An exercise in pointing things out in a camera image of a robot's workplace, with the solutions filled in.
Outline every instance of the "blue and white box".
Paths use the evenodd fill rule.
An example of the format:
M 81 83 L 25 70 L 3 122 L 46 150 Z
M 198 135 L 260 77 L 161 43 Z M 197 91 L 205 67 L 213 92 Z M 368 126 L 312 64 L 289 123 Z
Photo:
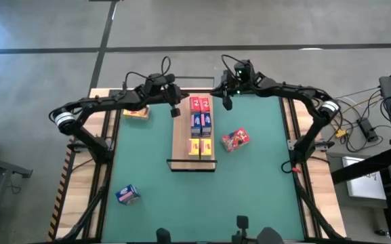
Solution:
M 190 135 L 194 137 L 201 136 L 201 114 L 195 113 L 190 115 Z
M 209 137 L 211 133 L 211 118 L 210 113 L 201 114 L 201 136 Z
M 123 188 L 123 190 L 116 192 L 115 195 L 117 196 L 119 203 L 124 205 L 129 205 L 141 197 L 136 187 L 132 186 L 131 184 Z

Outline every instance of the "yellow and black hazard tape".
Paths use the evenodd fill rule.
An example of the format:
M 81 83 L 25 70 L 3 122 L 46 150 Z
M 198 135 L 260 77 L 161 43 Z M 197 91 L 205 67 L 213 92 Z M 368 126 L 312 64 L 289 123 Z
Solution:
M 75 138 L 71 136 L 68 139 L 69 143 L 75 143 Z M 58 185 L 57 195 L 55 199 L 54 210 L 51 217 L 51 226 L 47 233 L 47 241 L 53 241 L 57 235 L 58 224 L 60 223 L 62 207 L 66 198 L 68 182 L 70 181 L 70 173 L 75 160 L 75 153 L 67 148 L 66 156 L 64 158 L 64 165 L 62 167 L 60 184 Z

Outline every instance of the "green tabletop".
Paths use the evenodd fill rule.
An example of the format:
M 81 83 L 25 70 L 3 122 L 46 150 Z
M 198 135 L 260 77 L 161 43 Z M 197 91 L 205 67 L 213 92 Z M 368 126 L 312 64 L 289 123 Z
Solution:
M 270 226 L 284 239 L 304 239 L 292 175 L 280 170 L 289 153 L 278 98 L 239 96 L 231 111 L 214 99 L 214 173 L 170 171 L 170 107 L 151 109 L 148 121 L 122 119 L 102 242 L 156 241 L 160 227 L 172 241 L 230 241 L 237 215 L 249 217 L 250 236 Z M 240 127 L 251 141 L 226 152 L 220 138 Z M 128 184 L 141 199 L 123 205 L 115 193 Z

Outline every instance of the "gray floor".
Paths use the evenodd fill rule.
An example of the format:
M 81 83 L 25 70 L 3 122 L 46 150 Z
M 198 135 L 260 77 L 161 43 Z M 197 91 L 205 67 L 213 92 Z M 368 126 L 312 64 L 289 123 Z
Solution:
M 0 0 L 0 48 L 98 47 L 109 2 Z M 391 0 L 125 0 L 117 4 L 109 47 L 170 45 L 279 45 L 391 43 Z M 106 54 L 98 87 L 120 87 L 127 71 L 156 73 L 164 55 L 171 72 L 212 76 L 224 69 L 223 52 Z M 341 96 L 378 85 L 391 75 L 391 49 L 227 52 L 249 58 L 255 69 L 290 83 Z M 86 96 L 97 54 L 0 55 L 0 158 L 34 169 L 19 195 L 8 192 L 0 213 L 0 243 L 44 241 L 54 205 L 67 138 L 48 112 Z M 129 86 L 142 82 L 131 77 Z M 182 87 L 211 87 L 209 80 L 180 80 Z M 371 93 L 350 96 L 359 101 Z M 371 109 L 374 125 L 387 124 Z M 323 132 L 325 137 L 331 128 Z M 380 128 L 389 139 L 391 132 Z M 353 143 L 362 143 L 355 135 Z M 387 143 L 361 152 L 373 155 Z M 332 152 L 344 152 L 335 145 Z M 390 242 L 372 234 L 364 207 L 342 205 L 348 236 Z

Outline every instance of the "small box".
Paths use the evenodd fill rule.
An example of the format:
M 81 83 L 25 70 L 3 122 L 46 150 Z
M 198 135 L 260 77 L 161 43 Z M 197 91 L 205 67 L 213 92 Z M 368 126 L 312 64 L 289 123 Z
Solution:
M 201 136 L 201 115 L 199 113 L 190 115 L 190 135 L 192 137 Z
M 201 159 L 211 159 L 211 139 L 203 138 L 200 140 L 200 155 Z
M 211 133 L 211 118 L 210 113 L 201 114 L 201 136 L 209 137 Z
M 143 108 L 139 111 L 130 111 L 123 109 L 123 115 L 128 119 L 143 119 L 148 120 L 148 115 L 150 114 L 150 107 Z
M 189 139 L 189 157 L 191 159 L 199 159 L 200 155 L 200 140 L 197 139 Z
M 210 113 L 209 98 L 199 98 L 200 111 L 202 113 Z
M 189 105 L 191 114 L 200 112 L 200 102 L 198 97 L 190 97 Z
M 224 145 L 227 152 L 232 152 L 238 147 L 245 145 L 249 142 L 248 133 L 240 128 L 226 136 L 223 136 L 221 139 L 222 144 Z
M 115 195 L 117 196 L 119 203 L 124 205 L 129 205 L 141 197 L 136 187 L 131 184 L 123 188 L 123 190 L 116 192 Z

